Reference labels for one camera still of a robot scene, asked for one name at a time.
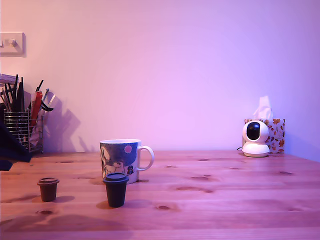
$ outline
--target white security camera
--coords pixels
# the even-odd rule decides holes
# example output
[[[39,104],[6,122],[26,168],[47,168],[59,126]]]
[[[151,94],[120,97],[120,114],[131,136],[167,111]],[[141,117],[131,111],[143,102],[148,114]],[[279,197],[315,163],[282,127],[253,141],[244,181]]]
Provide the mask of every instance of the white security camera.
[[[242,136],[245,144],[242,147],[244,155],[248,157],[266,157],[270,152],[266,140],[269,129],[262,121],[249,121],[244,125]]]

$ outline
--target metal cutlery caddy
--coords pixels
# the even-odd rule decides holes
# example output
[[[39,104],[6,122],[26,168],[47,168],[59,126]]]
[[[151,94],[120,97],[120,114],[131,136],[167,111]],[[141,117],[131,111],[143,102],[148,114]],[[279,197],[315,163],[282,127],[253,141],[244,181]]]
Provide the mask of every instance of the metal cutlery caddy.
[[[4,124],[9,132],[31,152],[44,152],[44,116],[31,119],[29,109],[26,112],[4,112]],[[36,144],[32,143],[32,134],[39,134]]]

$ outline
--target white light switch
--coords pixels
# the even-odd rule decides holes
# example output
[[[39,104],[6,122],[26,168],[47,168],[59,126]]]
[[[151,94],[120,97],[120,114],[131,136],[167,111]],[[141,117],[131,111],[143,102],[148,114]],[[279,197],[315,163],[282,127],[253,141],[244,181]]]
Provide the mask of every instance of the white light switch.
[[[0,35],[0,53],[23,54],[24,38],[23,33],[2,32]]]

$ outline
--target tissue box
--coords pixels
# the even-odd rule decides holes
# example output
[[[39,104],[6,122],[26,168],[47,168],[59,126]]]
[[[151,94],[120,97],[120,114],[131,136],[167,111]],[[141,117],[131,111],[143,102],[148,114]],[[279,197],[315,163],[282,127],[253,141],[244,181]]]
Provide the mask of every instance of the tissue box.
[[[285,119],[245,119],[244,124],[250,121],[261,121],[267,125],[269,129],[269,137],[266,144],[270,149],[271,154],[283,154],[285,152]]]

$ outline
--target camera lens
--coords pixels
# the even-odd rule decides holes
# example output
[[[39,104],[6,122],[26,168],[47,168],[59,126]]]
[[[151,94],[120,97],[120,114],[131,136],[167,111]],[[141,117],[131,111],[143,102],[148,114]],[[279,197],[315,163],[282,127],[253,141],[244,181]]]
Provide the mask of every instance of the camera lens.
[[[257,140],[260,137],[260,124],[251,122],[246,128],[246,135],[250,140]]]

